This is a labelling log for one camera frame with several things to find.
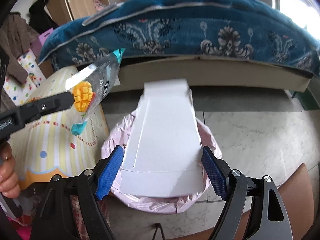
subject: metal screw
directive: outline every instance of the metal screw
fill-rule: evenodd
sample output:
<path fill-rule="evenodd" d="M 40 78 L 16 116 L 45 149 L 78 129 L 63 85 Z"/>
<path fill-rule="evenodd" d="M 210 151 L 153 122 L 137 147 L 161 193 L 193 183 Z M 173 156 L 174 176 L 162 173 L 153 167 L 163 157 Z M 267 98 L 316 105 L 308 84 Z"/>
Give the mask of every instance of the metal screw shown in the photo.
<path fill-rule="evenodd" d="M 240 173 L 240 171 L 238 171 L 238 170 L 232 170 L 232 171 L 231 171 L 231 174 L 232 174 L 233 176 L 239 177 L 241 173 Z"/>
<path fill-rule="evenodd" d="M 53 181 L 57 181 L 60 179 L 60 175 L 56 174 L 52 177 Z"/>
<path fill-rule="evenodd" d="M 92 173 L 93 173 L 93 170 L 91 170 L 91 169 L 87 169 L 87 170 L 84 171 L 84 174 L 86 176 L 90 176 L 90 175 L 92 175 Z"/>
<path fill-rule="evenodd" d="M 271 177 L 269 177 L 269 176 L 264 176 L 264 180 L 266 182 L 271 182 L 272 181 Z"/>

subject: white box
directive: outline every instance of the white box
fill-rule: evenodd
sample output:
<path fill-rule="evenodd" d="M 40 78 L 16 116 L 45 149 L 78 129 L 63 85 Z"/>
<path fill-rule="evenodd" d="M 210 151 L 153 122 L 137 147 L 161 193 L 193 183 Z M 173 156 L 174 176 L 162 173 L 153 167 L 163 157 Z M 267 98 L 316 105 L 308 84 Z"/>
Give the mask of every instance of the white box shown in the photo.
<path fill-rule="evenodd" d="M 201 156 L 187 81 L 146 83 L 121 166 L 120 192 L 177 197 L 203 191 Z"/>

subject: blue dot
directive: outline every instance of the blue dot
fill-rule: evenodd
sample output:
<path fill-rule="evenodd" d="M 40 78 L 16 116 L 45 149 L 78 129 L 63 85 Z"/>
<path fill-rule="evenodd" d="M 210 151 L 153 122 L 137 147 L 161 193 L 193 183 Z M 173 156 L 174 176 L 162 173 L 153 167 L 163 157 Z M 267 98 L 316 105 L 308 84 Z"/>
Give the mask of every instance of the blue dot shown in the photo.
<path fill-rule="evenodd" d="M 40 157 L 41 158 L 47 157 L 47 153 L 45 151 L 40 152 Z"/>

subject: brown leather seat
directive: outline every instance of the brown leather seat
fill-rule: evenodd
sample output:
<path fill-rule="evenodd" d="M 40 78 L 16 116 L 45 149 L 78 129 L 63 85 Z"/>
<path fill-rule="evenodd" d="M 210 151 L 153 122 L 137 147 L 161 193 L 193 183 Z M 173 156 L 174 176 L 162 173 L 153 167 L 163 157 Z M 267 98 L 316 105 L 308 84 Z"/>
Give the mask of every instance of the brown leather seat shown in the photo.
<path fill-rule="evenodd" d="M 301 240 L 314 221 L 314 200 L 311 181 L 304 163 L 279 188 L 279 193 L 289 216 L 293 240 Z M 243 238 L 249 219 L 249 212 L 247 211 L 242 215 L 235 240 Z M 208 240 L 212 231 L 213 228 L 172 240 Z"/>

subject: transparent plastic packaging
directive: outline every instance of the transparent plastic packaging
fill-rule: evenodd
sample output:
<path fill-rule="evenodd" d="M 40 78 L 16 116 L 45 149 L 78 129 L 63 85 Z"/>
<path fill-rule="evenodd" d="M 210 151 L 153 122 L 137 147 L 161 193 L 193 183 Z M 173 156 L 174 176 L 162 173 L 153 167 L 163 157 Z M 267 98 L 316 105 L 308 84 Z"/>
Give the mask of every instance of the transparent plastic packaging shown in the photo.
<path fill-rule="evenodd" d="M 70 115 L 73 135 L 82 133 L 90 114 L 113 88 L 124 50 L 111 52 L 67 79 L 66 90 L 75 98 Z"/>

